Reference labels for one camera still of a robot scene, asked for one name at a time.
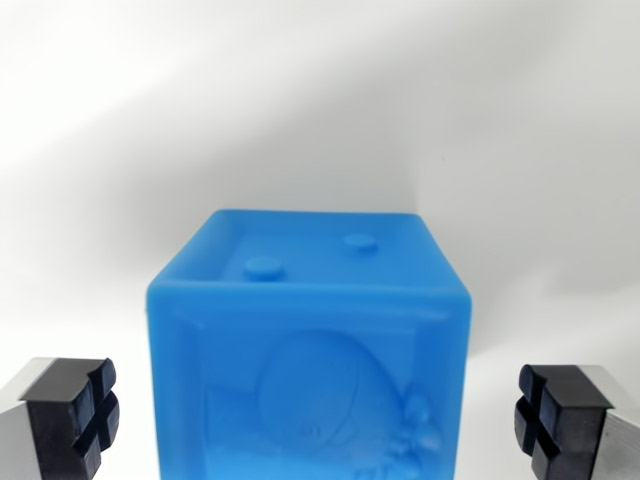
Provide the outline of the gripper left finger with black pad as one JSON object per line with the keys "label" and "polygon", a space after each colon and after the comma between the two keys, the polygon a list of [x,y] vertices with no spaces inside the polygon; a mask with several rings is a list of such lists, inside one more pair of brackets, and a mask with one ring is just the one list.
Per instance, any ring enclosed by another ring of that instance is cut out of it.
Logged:
{"label": "gripper left finger with black pad", "polygon": [[1,388],[3,479],[92,479],[120,418],[111,359],[33,358]]}

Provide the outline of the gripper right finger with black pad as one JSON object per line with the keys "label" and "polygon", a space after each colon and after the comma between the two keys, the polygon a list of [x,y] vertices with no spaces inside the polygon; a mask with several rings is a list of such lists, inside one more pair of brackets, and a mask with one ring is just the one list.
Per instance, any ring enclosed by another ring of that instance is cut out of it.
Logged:
{"label": "gripper right finger with black pad", "polygon": [[526,364],[519,388],[515,435],[538,479],[639,477],[639,401],[606,369]]}

